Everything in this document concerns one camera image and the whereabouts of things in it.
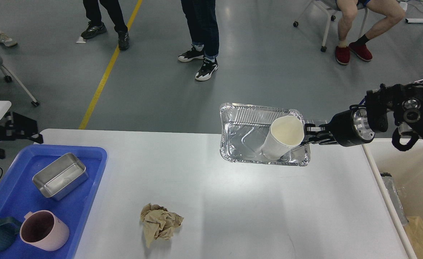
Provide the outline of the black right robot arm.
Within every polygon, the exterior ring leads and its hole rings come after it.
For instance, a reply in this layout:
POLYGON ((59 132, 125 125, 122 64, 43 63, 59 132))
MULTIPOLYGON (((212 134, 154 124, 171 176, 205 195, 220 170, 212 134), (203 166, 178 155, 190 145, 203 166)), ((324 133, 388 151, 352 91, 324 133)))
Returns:
POLYGON ((396 129, 391 138, 399 151, 408 151, 423 140, 423 79, 409 84, 368 90, 359 104, 335 114, 330 122, 305 124, 301 144, 356 146, 371 143, 377 132, 388 130, 387 113, 393 113, 396 129))

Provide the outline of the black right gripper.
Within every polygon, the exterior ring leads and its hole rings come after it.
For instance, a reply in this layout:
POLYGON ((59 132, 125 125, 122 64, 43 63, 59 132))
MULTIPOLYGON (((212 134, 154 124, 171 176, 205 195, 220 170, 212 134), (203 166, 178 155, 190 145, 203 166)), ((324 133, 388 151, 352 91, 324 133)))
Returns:
POLYGON ((334 115, 328 124, 306 123, 300 145, 335 145, 337 142, 341 146, 356 146, 371 143, 374 137, 366 109, 353 108, 334 115))

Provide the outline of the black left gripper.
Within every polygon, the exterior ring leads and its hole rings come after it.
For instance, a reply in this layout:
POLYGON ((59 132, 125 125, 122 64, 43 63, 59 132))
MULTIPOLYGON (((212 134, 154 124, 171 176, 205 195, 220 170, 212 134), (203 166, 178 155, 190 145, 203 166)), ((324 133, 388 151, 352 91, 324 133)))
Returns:
MULTIPOLYGON (((0 141, 27 139, 35 143, 44 142, 39 133, 37 121, 15 112, 7 112, 3 116, 4 126, 0 125, 0 141)), ((0 159, 5 159, 5 151, 0 148, 0 159)))

